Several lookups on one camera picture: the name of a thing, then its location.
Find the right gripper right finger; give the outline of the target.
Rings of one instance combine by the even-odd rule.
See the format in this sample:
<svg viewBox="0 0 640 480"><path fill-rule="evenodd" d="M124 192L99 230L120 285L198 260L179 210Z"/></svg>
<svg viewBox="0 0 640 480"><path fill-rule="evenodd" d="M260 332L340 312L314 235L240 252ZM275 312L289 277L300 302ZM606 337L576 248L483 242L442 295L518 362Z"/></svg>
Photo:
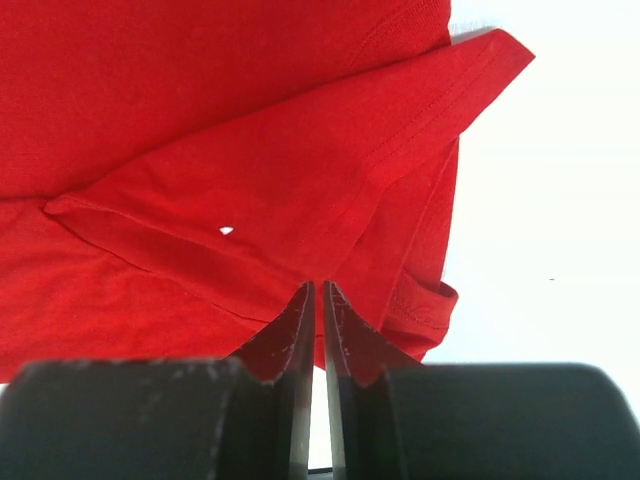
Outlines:
<svg viewBox="0 0 640 480"><path fill-rule="evenodd" d="M337 479L635 479L639 427L618 386L576 363L426 366L324 285Z"/></svg>

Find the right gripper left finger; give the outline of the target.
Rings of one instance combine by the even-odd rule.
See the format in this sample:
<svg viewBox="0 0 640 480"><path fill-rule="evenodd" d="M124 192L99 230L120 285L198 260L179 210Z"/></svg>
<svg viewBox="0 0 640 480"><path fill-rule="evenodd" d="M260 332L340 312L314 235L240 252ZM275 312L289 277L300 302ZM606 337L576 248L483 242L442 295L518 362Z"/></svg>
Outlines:
<svg viewBox="0 0 640 480"><path fill-rule="evenodd" d="M5 479L303 479L315 289L222 359L38 362L1 397Z"/></svg>

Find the red t-shirt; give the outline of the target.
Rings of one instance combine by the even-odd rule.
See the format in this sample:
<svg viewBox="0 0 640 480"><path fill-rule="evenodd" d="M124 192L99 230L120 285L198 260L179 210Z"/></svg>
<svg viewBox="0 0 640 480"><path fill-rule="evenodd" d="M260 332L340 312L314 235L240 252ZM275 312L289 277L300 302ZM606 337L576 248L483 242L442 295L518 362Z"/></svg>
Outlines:
<svg viewBox="0 0 640 480"><path fill-rule="evenodd" d="M445 337L461 134L533 54L447 1L5 1L1 379L222 357L336 282Z"/></svg>

